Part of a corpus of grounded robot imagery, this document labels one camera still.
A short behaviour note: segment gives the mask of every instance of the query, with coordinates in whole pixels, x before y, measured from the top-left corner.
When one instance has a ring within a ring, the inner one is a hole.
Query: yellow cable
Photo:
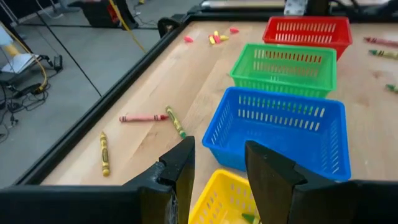
[[[47,86],[47,73],[45,72],[45,69],[43,67],[43,65],[39,62],[39,60],[36,58],[36,56],[30,52],[30,50],[28,50],[28,48],[9,30],[7,29],[7,27],[4,26],[4,24],[2,22],[0,22],[1,26],[4,28],[4,30],[8,33],[8,35],[10,35],[16,42],[18,42],[18,44],[29,54],[31,54],[31,56],[33,56],[33,58],[35,59],[36,63],[40,66],[40,68],[42,69],[42,75],[44,77],[43,83],[38,87],[38,91],[39,93],[43,92],[45,87]]]
[[[145,48],[139,43],[139,41],[137,40],[136,36],[132,33],[132,31],[130,30],[130,28],[127,26],[127,24],[125,23],[124,19],[122,18],[122,15],[120,15],[119,9],[117,9],[117,7],[115,6],[113,0],[109,0],[109,3],[111,4],[113,10],[115,11],[116,15],[118,16],[120,22],[122,22],[123,27],[130,33],[133,41],[138,45],[139,48],[141,48],[141,50],[146,53],[147,51],[145,50]]]

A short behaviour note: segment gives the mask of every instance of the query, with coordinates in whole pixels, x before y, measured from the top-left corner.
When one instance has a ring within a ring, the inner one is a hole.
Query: blue basket
[[[246,171],[247,140],[329,179],[351,177],[345,109],[339,101],[230,87],[202,144],[221,165]]]

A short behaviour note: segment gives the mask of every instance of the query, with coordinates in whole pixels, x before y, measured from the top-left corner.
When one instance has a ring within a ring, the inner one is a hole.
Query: plastic basket
[[[249,181],[219,169],[207,182],[188,223],[247,223],[242,218],[242,213],[259,217]]]
[[[272,17],[262,39],[270,44],[333,48],[337,60],[353,43],[347,17]]]
[[[351,177],[345,109],[339,101],[230,87],[202,143],[221,165],[245,171],[247,140],[329,179]]]
[[[336,52],[319,47],[246,44],[231,77],[240,87],[324,98],[336,89]]]

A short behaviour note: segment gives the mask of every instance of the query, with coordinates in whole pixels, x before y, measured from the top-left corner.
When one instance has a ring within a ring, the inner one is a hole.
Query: green basket
[[[231,77],[240,87],[324,98],[336,89],[336,51],[246,44]]]

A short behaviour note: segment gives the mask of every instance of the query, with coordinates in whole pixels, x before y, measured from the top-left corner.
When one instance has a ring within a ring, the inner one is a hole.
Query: red basket
[[[353,43],[346,17],[272,17],[262,39],[269,44],[333,48],[337,59]]]

